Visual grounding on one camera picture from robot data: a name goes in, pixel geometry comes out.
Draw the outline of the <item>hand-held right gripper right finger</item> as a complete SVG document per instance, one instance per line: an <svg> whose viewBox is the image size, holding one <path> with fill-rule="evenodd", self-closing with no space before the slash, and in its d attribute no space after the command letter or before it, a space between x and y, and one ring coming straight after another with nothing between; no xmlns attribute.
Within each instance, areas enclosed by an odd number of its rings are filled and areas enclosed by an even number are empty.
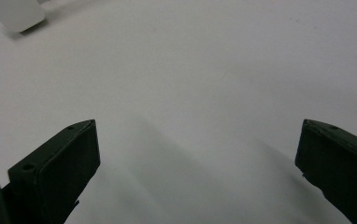
<svg viewBox="0 0 357 224"><path fill-rule="evenodd" d="M334 125L303 121L294 161L303 177L357 224L357 136Z"/></svg>

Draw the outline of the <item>white plastic container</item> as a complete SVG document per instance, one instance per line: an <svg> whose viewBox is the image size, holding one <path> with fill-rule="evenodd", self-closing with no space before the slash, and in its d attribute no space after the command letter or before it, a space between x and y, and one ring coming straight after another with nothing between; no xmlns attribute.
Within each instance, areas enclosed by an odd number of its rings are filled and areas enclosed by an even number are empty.
<svg viewBox="0 0 357 224"><path fill-rule="evenodd" d="M45 20L38 0L0 0L0 22L9 31L20 33Z"/></svg>

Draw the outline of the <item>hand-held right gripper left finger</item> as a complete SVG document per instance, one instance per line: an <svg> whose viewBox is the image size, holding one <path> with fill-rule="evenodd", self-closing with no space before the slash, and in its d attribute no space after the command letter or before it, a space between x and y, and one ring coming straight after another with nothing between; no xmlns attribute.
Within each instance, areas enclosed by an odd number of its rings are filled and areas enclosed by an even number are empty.
<svg viewBox="0 0 357 224"><path fill-rule="evenodd" d="M8 169L14 224L64 224L100 165L96 122L72 124Z"/></svg>

